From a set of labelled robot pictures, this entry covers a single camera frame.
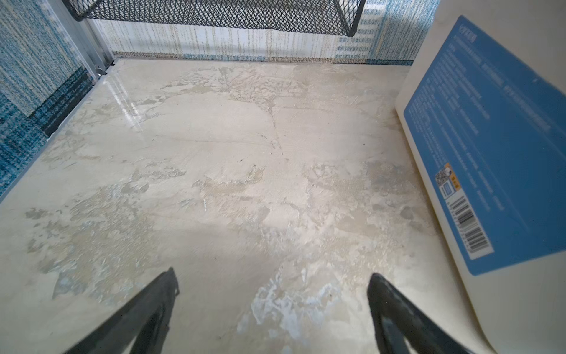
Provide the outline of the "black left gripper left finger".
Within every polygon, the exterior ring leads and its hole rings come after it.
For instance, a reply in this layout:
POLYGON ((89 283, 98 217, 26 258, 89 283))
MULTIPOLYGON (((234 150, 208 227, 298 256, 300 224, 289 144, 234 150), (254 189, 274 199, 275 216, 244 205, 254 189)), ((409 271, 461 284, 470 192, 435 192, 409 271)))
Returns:
POLYGON ((162 352, 178 295, 178 280, 169 268, 66 352, 162 352))

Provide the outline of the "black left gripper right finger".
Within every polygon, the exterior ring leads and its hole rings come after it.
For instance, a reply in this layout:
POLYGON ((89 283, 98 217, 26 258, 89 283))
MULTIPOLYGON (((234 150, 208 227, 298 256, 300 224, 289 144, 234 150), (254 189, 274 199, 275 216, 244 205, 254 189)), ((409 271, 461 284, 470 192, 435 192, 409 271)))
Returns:
POLYGON ((469 353, 383 275, 371 275, 367 288, 374 337, 381 353, 469 353))

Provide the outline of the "white plastic storage bin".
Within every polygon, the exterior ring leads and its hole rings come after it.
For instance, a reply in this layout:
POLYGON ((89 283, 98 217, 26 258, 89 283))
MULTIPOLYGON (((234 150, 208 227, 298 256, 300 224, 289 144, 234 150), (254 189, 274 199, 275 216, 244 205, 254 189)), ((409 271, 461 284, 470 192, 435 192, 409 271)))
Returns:
POLYGON ((396 111, 481 331, 565 351, 565 3, 441 1, 396 111))

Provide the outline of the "black mesh shelf rack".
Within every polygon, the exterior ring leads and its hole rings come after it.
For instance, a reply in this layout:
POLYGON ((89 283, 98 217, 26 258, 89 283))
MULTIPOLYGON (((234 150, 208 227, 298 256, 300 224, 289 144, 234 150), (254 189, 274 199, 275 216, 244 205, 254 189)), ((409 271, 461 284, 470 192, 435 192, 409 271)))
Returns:
POLYGON ((355 0, 63 0, 85 19, 278 30, 352 37, 365 1, 355 0))

